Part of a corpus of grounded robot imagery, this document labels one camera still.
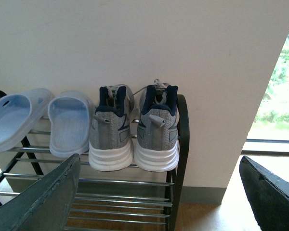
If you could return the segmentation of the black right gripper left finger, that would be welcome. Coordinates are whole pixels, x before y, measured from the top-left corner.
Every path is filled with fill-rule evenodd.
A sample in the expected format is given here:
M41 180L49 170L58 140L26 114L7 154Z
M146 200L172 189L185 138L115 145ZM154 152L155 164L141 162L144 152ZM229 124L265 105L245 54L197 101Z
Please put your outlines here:
M61 231L78 188L80 158L74 154L0 207L0 231Z

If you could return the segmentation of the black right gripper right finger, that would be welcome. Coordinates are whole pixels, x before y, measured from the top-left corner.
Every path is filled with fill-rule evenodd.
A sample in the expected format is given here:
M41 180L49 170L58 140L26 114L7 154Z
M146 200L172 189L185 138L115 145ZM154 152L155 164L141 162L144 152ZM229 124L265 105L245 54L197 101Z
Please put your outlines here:
M289 231L289 183L247 156L239 174L261 230Z

